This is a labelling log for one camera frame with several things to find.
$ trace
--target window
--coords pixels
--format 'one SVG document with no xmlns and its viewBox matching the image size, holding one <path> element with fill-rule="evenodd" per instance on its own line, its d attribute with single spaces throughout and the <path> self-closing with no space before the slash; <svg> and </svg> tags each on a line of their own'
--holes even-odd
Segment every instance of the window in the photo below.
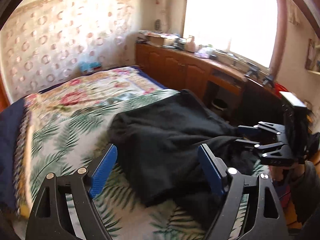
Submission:
<svg viewBox="0 0 320 240">
<path fill-rule="evenodd" d="M 277 18 L 277 0 L 187 0 L 183 36 L 269 68 Z"/>
</svg>

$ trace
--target wallpaper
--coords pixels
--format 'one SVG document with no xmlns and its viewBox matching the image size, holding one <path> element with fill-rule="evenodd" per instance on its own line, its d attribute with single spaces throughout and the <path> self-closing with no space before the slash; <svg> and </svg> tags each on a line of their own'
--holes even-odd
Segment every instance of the wallpaper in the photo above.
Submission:
<svg viewBox="0 0 320 240">
<path fill-rule="evenodd" d="M 133 13 L 132 0 L 37 0 L 17 8 L 1 30 L 9 100 L 80 76 L 80 62 L 134 64 Z"/>
</svg>

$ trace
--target bed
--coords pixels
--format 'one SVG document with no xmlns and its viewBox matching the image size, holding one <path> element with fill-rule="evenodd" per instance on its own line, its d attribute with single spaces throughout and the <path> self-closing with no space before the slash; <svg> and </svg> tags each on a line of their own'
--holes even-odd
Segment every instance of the bed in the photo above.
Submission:
<svg viewBox="0 0 320 240">
<path fill-rule="evenodd" d="M 15 213 L 27 219 L 47 173 L 72 174 L 101 154 L 115 114 L 176 93 L 131 66 L 76 78 L 10 106 L 23 106 L 24 111 L 20 111 L 21 122 L 15 124 L 19 132 L 12 171 L 14 195 L 7 198 L 8 206 L 14 202 Z M 253 173 L 264 169 L 257 163 Z M 71 195 L 67 201 L 76 235 L 84 239 Z M 172 200 L 147 208 L 142 205 L 118 164 L 94 203 L 113 239 L 202 239 L 205 233 Z M 246 196 L 231 236 L 239 232 L 245 208 Z M 21 237 L 25 228 L 26 222 L 16 225 Z"/>
</svg>

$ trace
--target metal screw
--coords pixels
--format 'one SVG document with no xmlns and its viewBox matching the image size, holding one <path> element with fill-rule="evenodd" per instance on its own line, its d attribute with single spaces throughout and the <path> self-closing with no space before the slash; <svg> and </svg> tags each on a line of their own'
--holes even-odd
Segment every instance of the metal screw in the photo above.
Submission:
<svg viewBox="0 0 320 240">
<path fill-rule="evenodd" d="M 80 169 L 78 169 L 78 173 L 79 174 L 84 174 L 84 173 L 86 173 L 86 171 L 87 171 L 87 169 L 86 168 L 80 168 Z"/>
<path fill-rule="evenodd" d="M 263 174 L 263 173 L 260 174 L 260 177 L 263 178 L 263 179 L 269 178 L 269 176 L 267 174 Z"/>
<path fill-rule="evenodd" d="M 50 173 L 47 174 L 47 179 L 52 179 L 53 177 L 54 177 L 53 173 L 50 172 Z"/>
<path fill-rule="evenodd" d="M 237 173 L 237 170 L 235 169 L 235 168 L 228 168 L 228 172 L 230 173 L 230 174 L 233 174 L 233 175 L 235 175 L 236 173 Z"/>
</svg>

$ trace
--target bottle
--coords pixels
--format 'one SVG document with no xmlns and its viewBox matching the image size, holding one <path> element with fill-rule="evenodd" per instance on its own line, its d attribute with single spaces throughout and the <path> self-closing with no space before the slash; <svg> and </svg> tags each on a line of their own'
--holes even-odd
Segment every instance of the bottle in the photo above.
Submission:
<svg viewBox="0 0 320 240">
<path fill-rule="evenodd" d="M 195 37 L 194 36 L 189 36 L 187 43 L 185 44 L 184 49 L 186 51 L 195 53 L 198 51 L 198 45 L 195 43 Z"/>
</svg>

